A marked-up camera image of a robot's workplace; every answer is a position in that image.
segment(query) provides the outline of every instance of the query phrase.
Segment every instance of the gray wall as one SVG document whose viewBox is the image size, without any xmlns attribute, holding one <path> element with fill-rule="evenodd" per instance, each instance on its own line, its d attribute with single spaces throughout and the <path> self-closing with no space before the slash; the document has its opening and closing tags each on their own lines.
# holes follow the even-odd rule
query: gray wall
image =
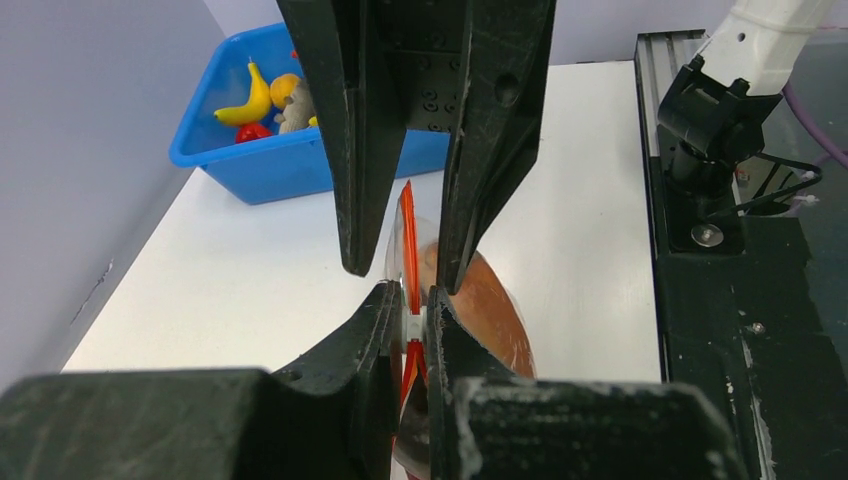
<svg viewBox="0 0 848 480">
<path fill-rule="evenodd" d="M 276 0 L 204 0 L 229 36 L 282 20 Z M 551 63 L 633 58 L 636 34 L 714 30 L 736 0 L 557 0 Z M 848 26 L 848 0 L 828 25 Z"/>
<path fill-rule="evenodd" d="M 223 38 L 202 0 L 0 2 L 0 391 L 61 368 L 185 181 Z"/>
</svg>

